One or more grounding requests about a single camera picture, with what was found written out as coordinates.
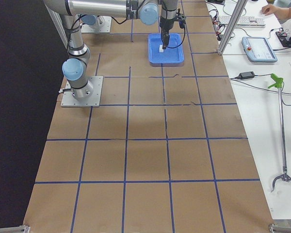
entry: hand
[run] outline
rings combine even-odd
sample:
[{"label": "hand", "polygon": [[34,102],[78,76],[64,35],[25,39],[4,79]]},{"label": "hand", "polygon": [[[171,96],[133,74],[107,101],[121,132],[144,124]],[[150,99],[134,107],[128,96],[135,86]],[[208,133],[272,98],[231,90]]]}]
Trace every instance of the hand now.
[{"label": "hand", "polygon": [[277,6],[274,6],[272,4],[268,4],[266,6],[263,6],[261,11],[265,16],[269,16],[271,14],[274,14],[278,10]]}]

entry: blue joint cap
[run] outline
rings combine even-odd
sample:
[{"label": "blue joint cap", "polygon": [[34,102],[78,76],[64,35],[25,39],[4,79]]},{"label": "blue joint cap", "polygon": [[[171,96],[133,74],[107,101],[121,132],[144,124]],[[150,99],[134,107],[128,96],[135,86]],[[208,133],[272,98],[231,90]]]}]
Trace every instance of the blue joint cap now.
[{"label": "blue joint cap", "polygon": [[84,72],[82,62],[76,58],[70,58],[63,63],[63,73],[69,81],[78,80]]},{"label": "blue joint cap", "polygon": [[82,21],[83,21],[83,23],[85,23],[87,25],[94,25],[97,21],[97,17],[91,16],[91,15],[86,15],[86,16],[82,17]]},{"label": "blue joint cap", "polygon": [[145,5],[139,12],[139,18],[146,25],[152,25],[156,23],[159,18],[157,5],[154,3]]}]

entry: keyboard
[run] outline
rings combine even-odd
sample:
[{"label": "keyboard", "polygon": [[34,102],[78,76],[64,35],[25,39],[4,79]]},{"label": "keyboard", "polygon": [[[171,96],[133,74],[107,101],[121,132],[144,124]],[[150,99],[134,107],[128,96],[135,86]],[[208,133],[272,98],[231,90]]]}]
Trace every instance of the keyboard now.
[{"label": "keyboard", "polygon": [[[218,20],[221,24],[227,25],[231,16],[219,16]],[[251,16],[240,16],[236,27],[247,27],[247,28],[265,28],[264,18],[257,18]]]}]

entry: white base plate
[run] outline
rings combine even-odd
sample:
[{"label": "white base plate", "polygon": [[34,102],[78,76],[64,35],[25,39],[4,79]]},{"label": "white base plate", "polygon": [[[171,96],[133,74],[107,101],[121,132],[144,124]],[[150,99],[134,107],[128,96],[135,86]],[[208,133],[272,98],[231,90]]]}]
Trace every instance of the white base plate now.
[{"label": "white base plate", "polygon": [[111,22],[112,18],[110,16],[104,16],[105,23],[102,25],[102,27],[99,27],[97,29],[91,28],[90,26],[84,24],[82,25],[81,32],[83,34],[90,34],[90,33],[110,33],[111,30]]},{"label": "white base plate", "polygon": [[[100,97],[103,83],[103,76],[91,76],[88,77],[88,81],[93,84],[93,92],[89,97],[75,98],[71,91],[65,91],[62,100],[62,107],[99,107]],[[66,84],[66,89],[71,88],[69,82]]]}]

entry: blue tray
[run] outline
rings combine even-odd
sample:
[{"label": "blue tray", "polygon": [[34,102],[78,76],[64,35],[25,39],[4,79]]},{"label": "blue tray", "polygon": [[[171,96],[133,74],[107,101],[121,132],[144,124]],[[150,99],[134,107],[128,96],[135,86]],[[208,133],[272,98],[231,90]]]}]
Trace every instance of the blue tray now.
[{"label": "blue tray", "polygon": [[[169,47],[175,47],[181,44],[181,37],[177,33],[171,33]],[[148,37],[149,61],[153,64],[178,64],[184,61],[182,45],[175,49],[166,48],[160,52],[162,45],[161,34],[150,34]]]}]

